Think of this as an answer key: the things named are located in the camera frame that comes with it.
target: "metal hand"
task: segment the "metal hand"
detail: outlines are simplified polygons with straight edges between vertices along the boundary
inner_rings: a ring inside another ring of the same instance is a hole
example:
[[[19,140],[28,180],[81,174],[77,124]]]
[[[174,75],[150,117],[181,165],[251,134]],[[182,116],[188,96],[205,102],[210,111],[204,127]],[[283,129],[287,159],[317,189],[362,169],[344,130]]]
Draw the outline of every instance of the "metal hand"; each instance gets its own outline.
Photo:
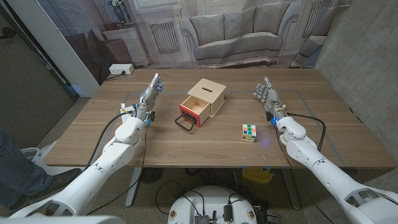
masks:
[[[135,114],[136,118],[139,118],[142,121],[145,121],[147,119],[149,112],[155,106],[155,100],[157,96],[160,94],[160,92],[162,92],[163,89],[164,87],[162,79],[156,73],[155,77],[139,96]]]
[[[257,84],[253,95],[259,98],[264,105],[264,109],[267,111],[267,120],[275,124],[279,119],[286,117],[286,106],[282,104],[269,79],[265,77],[264,81],[265,85]]]

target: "wooden box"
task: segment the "wooden box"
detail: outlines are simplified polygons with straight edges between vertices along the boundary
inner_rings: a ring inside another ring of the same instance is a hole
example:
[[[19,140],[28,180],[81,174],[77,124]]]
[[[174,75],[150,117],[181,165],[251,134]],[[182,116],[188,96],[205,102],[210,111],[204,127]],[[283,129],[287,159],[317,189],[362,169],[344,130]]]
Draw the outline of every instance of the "wooden box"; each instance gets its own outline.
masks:
[[[180,111],[195,118],[200,127],[208,117],[213,118],[225,103],[226,86],[202,78],[189,92],[190,95],[181,105]]]

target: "drawer pull handle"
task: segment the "drawer pull handle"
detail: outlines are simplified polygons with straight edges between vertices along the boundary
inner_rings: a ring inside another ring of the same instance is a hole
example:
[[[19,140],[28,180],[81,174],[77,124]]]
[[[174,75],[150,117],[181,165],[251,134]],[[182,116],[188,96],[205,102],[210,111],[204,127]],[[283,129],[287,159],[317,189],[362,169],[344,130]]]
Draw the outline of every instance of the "drawer pull handle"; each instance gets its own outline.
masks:
[[[178,122],[178,120],[179,120],[180,118],[182,118],[182,117],[187,118],[188,120],[192,121],[192,126],[191,126],[190,129],[184,127],[182,124],[180,124],[180,123]],[[193,129],[194,125],[197,123],[197,120],[196,120],[195,118],[192,118],[192,117],[189,116],[188,114],[186,114],[186,112],[183,112],[183,113],[175,120],[175,123],[178,124],[178,125],[179,125],[181,128],[183,128],[184,130],[186,130],[186,131],[191,131],[191,130]]]

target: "wooden table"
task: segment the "wooden table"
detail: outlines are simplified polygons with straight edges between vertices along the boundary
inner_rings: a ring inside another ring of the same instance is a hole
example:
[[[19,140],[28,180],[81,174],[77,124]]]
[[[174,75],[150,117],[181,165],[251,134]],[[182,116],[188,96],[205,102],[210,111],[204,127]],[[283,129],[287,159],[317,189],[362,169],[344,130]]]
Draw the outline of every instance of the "wooden table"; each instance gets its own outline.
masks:
[[[336,165],[361,169],[396,166],[392,156],[349,106],[316,70],[309,69],[135,70],[132,75],[102,84],[47,155],[45,163],[85,166],[106,123],[119,113],[120,103],[136,103],[154,73],[163,79],[165,90],[156,101],[156,119],[147,130],[144,167],[288,167],[275,129],[266,121],[262,103],[252,95],[256,84],[264,83],[265,76],[288,112],[316,116],[325,122],[322,153]],[[202,78],[226,85],[226,102],[214,118],[187,132],[174,119],[180,115],[178,106],[188,97],[187,92]],[[318,143],[321,126],[311,119],[295,119]],[[102,146],[120,124],[119,119],[109,129]],[[255,143],[240,141],[242,124],[257,126]],[[144,148],[142,138],[128,166],[142,165]],[[303,168],[293,159],[289,161],[292,168]]]

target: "rubik's cube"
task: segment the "rubik's cube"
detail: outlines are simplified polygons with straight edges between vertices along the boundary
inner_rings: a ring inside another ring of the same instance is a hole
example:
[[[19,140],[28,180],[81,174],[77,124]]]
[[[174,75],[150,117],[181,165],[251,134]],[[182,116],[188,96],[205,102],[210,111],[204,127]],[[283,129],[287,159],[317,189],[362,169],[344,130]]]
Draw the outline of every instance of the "rubik's cube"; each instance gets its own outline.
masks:
[[[253,143],[256,140],[256,136],[256,125],[243,125],[241,141]]]

